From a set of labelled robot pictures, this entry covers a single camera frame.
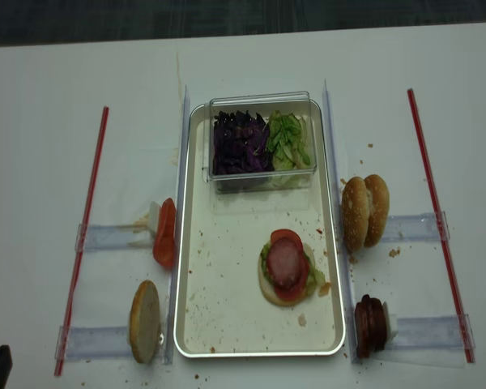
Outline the sesame bun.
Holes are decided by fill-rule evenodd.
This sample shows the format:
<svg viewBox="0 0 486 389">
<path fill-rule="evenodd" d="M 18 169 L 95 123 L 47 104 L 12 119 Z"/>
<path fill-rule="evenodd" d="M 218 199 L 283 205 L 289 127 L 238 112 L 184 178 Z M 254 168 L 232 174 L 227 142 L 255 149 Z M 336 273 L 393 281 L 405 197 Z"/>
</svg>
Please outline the sesame bun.
<svg viewBox="0 0 486 389">
<path fill-rule="evenodd" d="M 390 192 L 386 182 L 376 174 L 364 180 L 369 202 L 369 226 L 365 247 L 375 246 L 382 238 L 390 210 Z"/>
<path fill-rule="evenodd" d="M 363 178 L 353 177 L 344 187 L 341 216 L 343 240 L 347 251 L 352 254 L 364 246 L 369 229 L 369 197 Z"/>
</svg>

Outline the standing tomato slices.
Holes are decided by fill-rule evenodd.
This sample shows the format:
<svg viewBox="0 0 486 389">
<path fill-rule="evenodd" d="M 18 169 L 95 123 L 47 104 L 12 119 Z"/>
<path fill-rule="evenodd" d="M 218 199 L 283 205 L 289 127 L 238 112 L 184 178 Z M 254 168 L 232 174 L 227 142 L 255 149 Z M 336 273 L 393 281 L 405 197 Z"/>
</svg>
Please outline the standing tomato slices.
<svg viewBox="0 0 486 389">
<path fill-rule="evenodd" d="M 174 264 L 176 211 L 173 199 L 167 198 L 160 208 L 152 249 L 154 260 L 166 269 L 172 269 Z"/>
</svg>

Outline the round pink meat patty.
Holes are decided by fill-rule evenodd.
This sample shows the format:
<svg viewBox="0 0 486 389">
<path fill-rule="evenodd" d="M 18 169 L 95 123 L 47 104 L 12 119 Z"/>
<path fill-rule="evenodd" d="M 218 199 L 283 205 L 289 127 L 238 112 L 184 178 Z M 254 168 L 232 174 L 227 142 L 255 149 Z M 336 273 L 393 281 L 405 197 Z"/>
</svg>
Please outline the round pink meat patty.
<svg viewBox="0 0 486 389">
<path fill-rule="evenodd" d="M 271 244 L 266 256 L 266 270 L 275 286 L 289 289 L 301 277 L 301 251 L 297 244 L 280 238 Z"/>
</svg>

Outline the lettuce under burger patty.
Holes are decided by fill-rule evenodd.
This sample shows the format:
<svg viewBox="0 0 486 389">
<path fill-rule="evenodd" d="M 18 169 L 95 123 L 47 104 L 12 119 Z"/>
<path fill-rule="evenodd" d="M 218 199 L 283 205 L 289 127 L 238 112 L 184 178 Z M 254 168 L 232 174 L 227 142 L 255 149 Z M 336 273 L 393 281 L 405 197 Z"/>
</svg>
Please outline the lettuce under burger patty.
<svg viewBox="0 0 486 389">
<path fill-rule="evenodd" d="M 323 288 L 326 289 L 325 292 L 322 294 L 328 294 L 328 290 L 330 287 L 330 283 L 326 281 L 326 277 L 322 271 L 317 271 L 315 273 L 316 276 L 316 281 L 318 283 L 318 288 Z M 299 288 L 296 286 L 293 288 L 293 291 L 290 293 L 289 291 L 282 291 L 279 287 L 275 287 L 275 291 L 283 298 L 283 299 L 288 299 L 288 298 L 294 298 L 298 293 L 299 293 Z"/>
</svg>

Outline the left lower clear track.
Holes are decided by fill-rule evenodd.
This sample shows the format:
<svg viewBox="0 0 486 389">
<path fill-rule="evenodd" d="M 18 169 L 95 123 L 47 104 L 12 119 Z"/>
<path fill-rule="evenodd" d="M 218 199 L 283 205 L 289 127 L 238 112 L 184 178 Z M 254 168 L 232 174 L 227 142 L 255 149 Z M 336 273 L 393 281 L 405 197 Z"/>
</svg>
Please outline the left lower clear track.
<svg viewBox="0 0 486 389">
<path fill-rule="evenodd" d="M 131 358 L 129 328 L 60 327 L 54 358 L 56 361 Z"/>
</svg>

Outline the clear track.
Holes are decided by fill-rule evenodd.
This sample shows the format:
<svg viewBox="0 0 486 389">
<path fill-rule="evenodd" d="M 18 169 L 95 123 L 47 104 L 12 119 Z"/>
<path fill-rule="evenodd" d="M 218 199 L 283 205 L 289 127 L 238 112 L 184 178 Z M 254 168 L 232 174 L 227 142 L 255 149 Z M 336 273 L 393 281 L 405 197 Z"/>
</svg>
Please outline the clear track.
<svg viewBox="0 0 486 389">
<path fill-rule="evenodd" d="M 131 358 L 129 328 L 60 327 L 54 358 L 56 361 Z"/>
<path fill-rule="evenodd" d="M 145 224 L 99 225 L 81 224 L 75 251 L 151 249 L 151 235 Z"/>
<path fill-rule="evenodd" d="M 385 350 L 463 349 L 463 341 L 460 336 L 458 316 L 456 314 L 397 318 L 399 332 L 393 342 L 385 346 Z M 471 327 L 470 333 L 475 346 Z"/>
<path fill-rule="evenodd" d="M 446 214 L 428 212 L 389 216 L 380 242 L 447 242 L 449 239 Z"/>
</svg>

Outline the left red rod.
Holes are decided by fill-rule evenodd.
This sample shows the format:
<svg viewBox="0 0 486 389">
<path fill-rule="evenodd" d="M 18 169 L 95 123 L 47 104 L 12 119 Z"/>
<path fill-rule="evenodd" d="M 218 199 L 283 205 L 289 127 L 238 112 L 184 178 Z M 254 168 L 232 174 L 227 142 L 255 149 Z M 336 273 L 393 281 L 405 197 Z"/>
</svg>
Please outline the left red rod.
<svg viewBox="0 0 486 389">
<path fill-rule="evenodd" d="M 78 227 L 78 232 L 77 232 L 77 238 L 76 238 L 77 248 L 75 249 L 75 261 L 74 261 L 74 266 L 72 271 L 72 277 L 70 279 L 70 287 L 69 287 L 68 298 L 66 303 L 65 317 L 63 320 L 60 335 L 58 336 L 59 345 L 57 346 L 57 350 L 56 350 L 56 358 L 55 358 L 56 364 L 53 372 L 54 377 L 60 377 L 63 371 L 67 338 L 68 338 L 68 333 L 70 331 L 70 325 L 72 319 L 73 298 L 75 295 L 75 288 L 80 273 L 80 267 L 81 267 L 81 262 L 83 257 L 83 243 L 87 234 L 87 227 L 89 224 L 90 214 L 92 210 L 92 202 L 93 202 L 94 192 L 96 188 L 96 179 L 100 167 L 100 158 L 102 154 L 108 118 L 109 118 L 109 107 L 105 106 L 103 108 L 101 120 L 100 120 L 100 129 L 97 137 L 95 155 L 92 164 L 92 171 L 91 171 L 91 176 L 90 176 L 89 185 L 87 189 L 87 197 L 86 197 L 85 207 L 83 210 L 83 218 L 81 224 Z"/>
</svg>

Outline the red rod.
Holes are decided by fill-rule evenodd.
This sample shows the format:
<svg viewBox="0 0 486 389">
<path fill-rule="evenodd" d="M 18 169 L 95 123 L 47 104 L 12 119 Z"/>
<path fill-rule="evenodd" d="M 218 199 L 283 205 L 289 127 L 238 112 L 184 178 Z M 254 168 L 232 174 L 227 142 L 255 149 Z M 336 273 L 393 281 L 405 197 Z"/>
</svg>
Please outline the red rod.
<svg viewBox="0 0 486 389">
<path fill-rule="evenodd" d="M 461 298 L 460 289 L 458 286 L 458 281 L 456 273 L 454 270 L 453 257 L 450 250 L 449 244 L 449 230 L 448 224 L 446 222 L 446 214 L 442 211 L 439 202 L 437 188 L 433 178 L 432 166 L 428 156 L 428 150 L 424 138 L 424 132 L 420 120 L 419 110 L 416 103 L 416 96 L 414 90 L 409 88 L 407 90 L 407 98 L 409 101 L 411 115 L 414 122 L 414 127 L 416 130 L 416 137 L 420 147 L 420 154 L 422 157 L 422 162 L 424 166 L 425 177 L 428 184 L 428 190 L 430 193 L 430 198 L 433 205 L 433 212 L 436 217 L 437 231 L 439 232 L 441 239 L 441 249 L 444 256 L 445 268 L 447 271 L 448 280 L 450 283 L 450 290 L 454 300 L 454 308 L 456 315 L 458 316 L 458 324 L 460 329 L 460 336 L 463 341 L 463 349 L 468 364 L 475 363 L 475 346 L 472 335 L 470 333 L 470 324 L 468 322 L 467 314 L 463 308 L 463 302 Z"/>
<path fill-rule="evenodd" d="M 81 267 L 81 262 L 83 257 L 83 243 L 87 234 L 87 227 L 89 224 L 90 214 L 92 210 L 92 202 L 93 202 L 94 192 L 96 188 L 96 179 L 100 167 L 100 158 L 102 154 L 108 118 L 109 118 L 109 107 L 105 106 L 103 108 L 101 120 L 100 120 L 100 129 L 97 137 L 95 155 L 92 164 L 92 171 L 91 171 L 91 176 L 90 176 L 89 185 L 87 189 L 87 197 L 86 197 L 85 207 L 83 210 L 83 218 L 81 224 L 78 227 L 78 232 L 77 232 L 77 238 L 76 238 L 77 248 L 75 249 L 75 261 L 74 261 L 74 266 L 72 271 L 72 277 L 70 279 L 70 287 L 69 287 L 68 298 L 66 303 L 65 317 L 63 320 L 60 335 L 58 336 L 59 345 L 57 346 L 57 350 L 56 350 L 56 358 L 55 358 L 56 364 L 53 372 L 54 377 L 60 377 L 63 371 L 67 338 L 68 338 L 68 333 L 70 331 L 70 325 L 72 319 L 73 298 L 75 295 L 75 288 L 80 273 L 80 267 Z"/>
</svg>

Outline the standing plain bun half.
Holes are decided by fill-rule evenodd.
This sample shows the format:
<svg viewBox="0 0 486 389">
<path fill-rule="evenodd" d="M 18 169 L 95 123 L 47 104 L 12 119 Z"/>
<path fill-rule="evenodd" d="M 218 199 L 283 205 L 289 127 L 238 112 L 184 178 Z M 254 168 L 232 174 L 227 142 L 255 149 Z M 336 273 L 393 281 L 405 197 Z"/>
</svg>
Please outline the standing plain bun half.
<svg viewBox="0 0 486 389">
<path fill-rule="evenodd" d="M 151 280 L 143 281 L 132 301 L 129 320 L 129 343 L 134 359 L 149 363 L 160 344 L 160 299 Z"/>
</svg>

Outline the left upper clear track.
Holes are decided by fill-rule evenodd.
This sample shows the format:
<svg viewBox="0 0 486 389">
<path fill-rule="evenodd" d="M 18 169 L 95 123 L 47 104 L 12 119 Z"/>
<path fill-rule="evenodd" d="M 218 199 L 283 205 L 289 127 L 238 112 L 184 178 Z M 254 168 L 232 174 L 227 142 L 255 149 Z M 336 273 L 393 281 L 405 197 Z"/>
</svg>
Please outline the left upper clear track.
<svg viewBox="0 0 486 389">
<path fill-rule="evenodd" d="M 81 224 L 75 251 L 151 249 L 151 235 L 145 224 L 99 225 Z"/>
</svg>

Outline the white pusher block left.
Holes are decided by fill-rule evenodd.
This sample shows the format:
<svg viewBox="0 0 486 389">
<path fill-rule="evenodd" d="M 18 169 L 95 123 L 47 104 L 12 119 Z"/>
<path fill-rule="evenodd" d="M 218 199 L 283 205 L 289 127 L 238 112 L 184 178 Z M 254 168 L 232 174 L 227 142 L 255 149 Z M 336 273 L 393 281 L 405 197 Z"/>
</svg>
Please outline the white pusher block left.
<svg viewBox="0 0 486 389">
<path fill-rule="evenodd" d="M 147 217 L 147 229 L 151 235 L 152 245 L 154 245 L 158 233 L 160 209 L 161 206 L 159 203 L 151 202 L 149 212 L 148 212 L 148 217 Z"/>
</svg>

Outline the white pusher block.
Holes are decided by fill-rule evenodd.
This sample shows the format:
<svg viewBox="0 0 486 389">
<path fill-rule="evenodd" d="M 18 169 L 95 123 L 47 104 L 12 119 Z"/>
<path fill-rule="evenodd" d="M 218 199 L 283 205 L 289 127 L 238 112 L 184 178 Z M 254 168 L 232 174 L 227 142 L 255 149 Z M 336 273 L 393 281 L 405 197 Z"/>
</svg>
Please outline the white pusher block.
<svg viewBox="0 0 486 389">
<path fill-rule="evenodd" d="M 147 229 L 151 235 L 152 245 L 154 245 L 158 233 L 160 209 L 161 206 L 159 203 L 151 202 L 149 212 L 148 212 L 148 217 L 147 217 Z"/>
<path fill-rule="evenodd" d="M 390 312 L 388 303 L 382 303 L 382 309 L 386 320 L 386 344 L 391 344 L 399 332 L 398 318 Z"/>
</svg>

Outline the shredded purple cabbage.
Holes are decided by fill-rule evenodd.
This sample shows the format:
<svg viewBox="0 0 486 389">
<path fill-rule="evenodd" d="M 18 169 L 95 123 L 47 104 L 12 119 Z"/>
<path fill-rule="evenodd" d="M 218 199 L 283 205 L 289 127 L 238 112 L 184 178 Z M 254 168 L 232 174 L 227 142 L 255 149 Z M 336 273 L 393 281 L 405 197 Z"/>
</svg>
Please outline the shredded purple cabbage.
<svg viewBox="0 0 486 389">
<path fill-rule="evenodd" d="M 270 130 L 263 117 L 248 111 L 215 116 L 213 128 L 214 175 L 274 171 L 272 154 L 266 151 Z"/>
</svg>

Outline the white pusher block right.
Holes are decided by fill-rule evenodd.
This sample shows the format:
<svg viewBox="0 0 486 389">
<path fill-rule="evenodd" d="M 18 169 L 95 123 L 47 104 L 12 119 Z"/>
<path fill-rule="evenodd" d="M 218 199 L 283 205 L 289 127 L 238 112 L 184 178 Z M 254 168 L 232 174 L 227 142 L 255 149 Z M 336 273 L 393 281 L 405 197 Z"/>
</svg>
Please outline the white pusher block right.
<svg viewBox="0 0 486 389">
<path fill-rule="evenodd" d="M 390 312 L 388 303 L 382 303 L 382 309 L 386 320 L 386 344 L 391 344 L 399 332 L 398 318 Z"/>
</svg>

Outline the right red rod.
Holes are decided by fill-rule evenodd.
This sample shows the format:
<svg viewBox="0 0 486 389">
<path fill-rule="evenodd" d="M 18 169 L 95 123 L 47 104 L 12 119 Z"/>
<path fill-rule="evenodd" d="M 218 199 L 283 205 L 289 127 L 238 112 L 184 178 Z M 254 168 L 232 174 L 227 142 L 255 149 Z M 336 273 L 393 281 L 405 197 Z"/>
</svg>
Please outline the right red rod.
<svg viewBox="0 0 486 389">
<path fill-rule="evenodd" d="M 463 302 L 461 298 L 460 289 L 458 286 L 458 281 L 456 273 L 454 270 L 453 257 L 450 250 L 449 244 L 449 230 L 448 224 L 446 222 L 446 214 L 442 211 L 439 202 L 437 188 L 433 178 L 432 166 L 428 156 L 428 150 L 424 138 L 424 132 L 420 120 L 419 110 L 416 103 L 416 96 L 414 90 L 409 88 L 407 90 L 407 98 L 409 101 L 411 115 L 414 122 L 414 127 L 416 130 L 416 137 L 420 147 L 420 154 L 422 157 L 422 162 L 424 166 L 425 177 L 428 184 L 428 190 L 430 193 L 430 198 L 433 205 L 433 212 L 436 217 L 437 231 L 439 232 L 441 239 L 441 249 L 444 256 L 445 268 L 447 271 L 448 280 L 450 283 L 450 290 L 454 300 L 454 308 L 456 315 L 458 316 L 458 324 L 460 329 L 460 336 L 463 341 L 463 349 L 468 364 L 475 363 L 475 346 L 472 335 L 470 333 L 470 324 L 468 322 L 467 314 L 463 308 Z"/>
</svg>

